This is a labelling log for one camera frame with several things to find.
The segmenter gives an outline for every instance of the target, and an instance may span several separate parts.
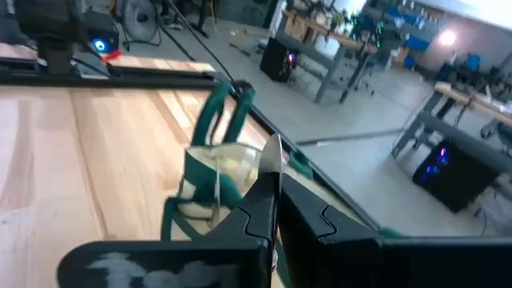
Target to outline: black frame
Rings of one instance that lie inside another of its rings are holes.
[[[10,69],[5,69],[5,64],[10,62]],[[121,77],[117,78],[81,78],[79,76],[53,76],[41,75],[36,69],[34,60],[0,58],[0,86],[58,86],[58,87],[96,87],[96,88],[131,88],[131,89],[183,89],[183,90],[212,90],[219,81],[226,79],[217,72],[192,72],[179,70],[159,70],[147,68],[129,68],[116,66]],[[231,97],[238,100],[236,94]],[[249,115],[268,134],[278,133],[282,138],[285,152],[299,152],[299,148],[285,136],[268,118],[254,105]],[[357,216],[373,230],[379,230],[380,225],[364,211],[340,186],[326,176],[314,163],[313,180],[326,188],[338,200],[351,208]]]

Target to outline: concrete floor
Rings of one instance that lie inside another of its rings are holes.
[[[323,103],[314,104],[311,99],[317,82],[312,82],[306,74],[297,75],[297,83],[293,85],[272,82],[259,70],[257,55],[247,57],[228,46],[228,42],[233,42],[254,52],[258,42],[255,36],[232,36],[230,32],[235,28],[242,27],[218,21],[215,32],[208,20],[205,30],[210,39],[201,37],[201,40],[233,76],[252,83],[257,91],[254,104],[288,138],[303,143],[322,138],[338,139],[321,145],[306,145],[302,150],[381,225],[409,235],[482,233],[481,219],[474,218],[469,211],[452,214],[411,182],[415,166],[425,157],[426,150],[404,153],[398,162],[389,156],[398,132],[431,92],[430,84],[421,82],[419,76],[409,71],[375,72],[371,78],[366,77],[377,91],[374,96],[360,89],[352,92],[345,104],[339,105],[336,100],[342,91],[343,82],[340,82],[340,87],[331,90]],[[193,57],[220,70],[189,31],[171,33]],[[165,35],[163,37],[160,47],[133,45],[132,53],[186,60],[183,53]],[[339,75],[350,73],[349,69],[344,69]],[[469,112],[462,118],[460,127],[477,137],[481,126],[488,121],[488,118]],[[492,227],[487,227],[485,234],[493,232]]]

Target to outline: workbench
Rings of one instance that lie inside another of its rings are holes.
[[[0,55],[33,58],[35,52],[0,44]],[[205,63],[131,56],[112,64],[212,70]],[[159,239],[164,201],[177,193],[184,150],[209,93],[0,86],[2,288],[55,287],[58,262],[86,242]],[[233,107],[230,98],[215,141],[220,141]],[[261,149],[272,129],[253,110],[239,141]],[[282,138],[285,150],[296,149]],[[341,189],[313,168],[314,182],[289,174],[366,223],[367,215],[349,198],[332,194]],[[199,234],[207,232],[204,222],[188,225]],[[172,239],[190,238],[173,229]],[[283,286],[276,275],[273,287]]]
[[[318,91],[314,97],[314,101],[316,103],[320,103],[324,93],[326,92],[328,86],[330,85],[334,72],[338,68],[341,60],[343,59],[343,55],[345,54],[346,49],[360,50],[361,48],[363,48],[363,43],[357,42],[343,34],[332,32],[330,31],[329,28],[325,27],[324,25],[318,24],[312,19],[297,15],[295,12],[284,10],[282,12],[282,15],[283,20],[281,20],[281,23],[279,23],[279,28],[275,35],[276,39],[289,48],[299,50],[301,54],[304,54],[305,56],[311,58],[312,60],[314,60],[315,62],[324,66],[327,69],[326,74],[322,78],[320,88],[318,88]],[[317,34],[335,38],[340,44],[340,47],[338,48],[336,55],[333,58],[327,57],[324,54],[316,51],[315,48],[287,35],[285,32],[287,21],[300,22],[301,24],[307,26],[309,30],[312,30]],[[362,55],[358,61],[358,65],[356,66],[354,72],[352,73],[352,76],[350,77],[350,80],[348,81],[346,88],[342,92],[342,95],[339,100],[340,102],[345,101],[346,96],[348,95],[352,86],[356,83],[362,71],[362,68],[365,66],[368,57],[376,52],[377,47],[370,44],[365,45],[365,49],[362,51]]]
[[[434,115],[434,108],[445,96],[448,98],[446,103],[449,105],[445,103]],[[432,143],[430,136],[433,132],[437,131],[443,137],[454,142],[457,147],[464,150],[467,154],[472,155],[497,172],[512,172],[512,159],[510,157],[443,121],[444,116],[455,103],[467,106],[468,109],[488,114],[505,125],[512,126],[512,115],[504,112],[502,108],[503,103],[489,99],[487,96],[479,93],[466,94],[452,88],[449,83],[438,82],[435,84],[432,96],[393,147],[391,154],[396,158],[408,143],[413,140],[415,141],[413,145],[415,149],[420,144],[433,148],[436,143]]]

